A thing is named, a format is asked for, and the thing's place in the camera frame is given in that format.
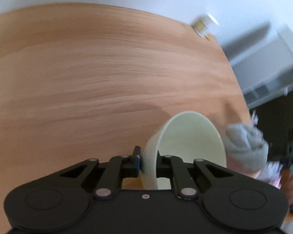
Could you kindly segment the person right hand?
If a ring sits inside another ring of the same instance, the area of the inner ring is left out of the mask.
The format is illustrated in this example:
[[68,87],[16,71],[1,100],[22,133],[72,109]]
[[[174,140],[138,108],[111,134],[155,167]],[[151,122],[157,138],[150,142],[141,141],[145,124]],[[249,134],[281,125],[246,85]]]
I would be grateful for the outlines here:
[[280,170],[278,187],[285,194],[289,204],[289,213],[293,215],[293,171],[290,167],[284,166]]

